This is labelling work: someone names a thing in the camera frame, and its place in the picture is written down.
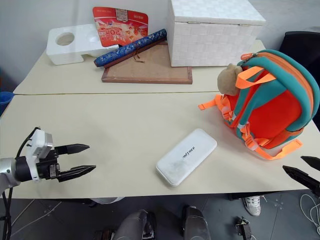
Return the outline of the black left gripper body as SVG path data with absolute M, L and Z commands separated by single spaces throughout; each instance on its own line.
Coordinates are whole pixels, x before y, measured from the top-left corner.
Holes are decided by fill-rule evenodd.
M 58 163 L 58 157 L 61 152 L 61 147 L 55 147 L 49 151 L 46 157 L 39 159 L 36 168 L 40 179 L 57 179 L 61 181 L 60 165 Z

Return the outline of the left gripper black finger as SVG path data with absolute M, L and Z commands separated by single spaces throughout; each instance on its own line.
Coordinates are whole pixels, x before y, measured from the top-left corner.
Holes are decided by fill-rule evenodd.
M 77 167 L 72 167 L 70 170 L 60 172 L 57 176 L 57 180 L 61 183 L 72 179 L 76 179 L 90 173 L 95 168 L 96 165 L 81 165 Z
M 71 155 L 71 154 L 76 154 L 76 153 L 80 153 L 82 151 L 85 151 L 87 149 L 89 149 L 90 146 L 86 145 L 86 144 L 68 144 L 68 145 L 62 145 L 62 146 L 56 146 L 55 147 L 55 152 L 56 155 Z

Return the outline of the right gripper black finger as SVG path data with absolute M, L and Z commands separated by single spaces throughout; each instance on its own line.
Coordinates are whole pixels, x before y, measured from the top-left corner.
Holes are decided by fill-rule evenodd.
M 309 166 L 320 171 L 320 159 L 315 156 L 301 156 L 302 160 L 304 160 Z
M 302 170 L 286 165 L 283 165 L 282 168 L 293 180 L 304 185 L 311 191 L 320 190 L 320 182 L 310 177 L 307 173 L 303 172 Z

